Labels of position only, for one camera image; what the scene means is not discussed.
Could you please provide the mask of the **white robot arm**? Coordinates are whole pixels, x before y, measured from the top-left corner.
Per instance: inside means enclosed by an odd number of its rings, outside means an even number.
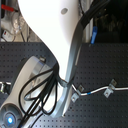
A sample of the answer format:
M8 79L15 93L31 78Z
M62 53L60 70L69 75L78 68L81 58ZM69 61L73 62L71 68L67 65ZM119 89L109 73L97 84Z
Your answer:
M30 128L38 114L56 118L67 111L84 29L77 0L18 0L18 4L55 64L48 66L35 56L21 61L0 106L0 128Z

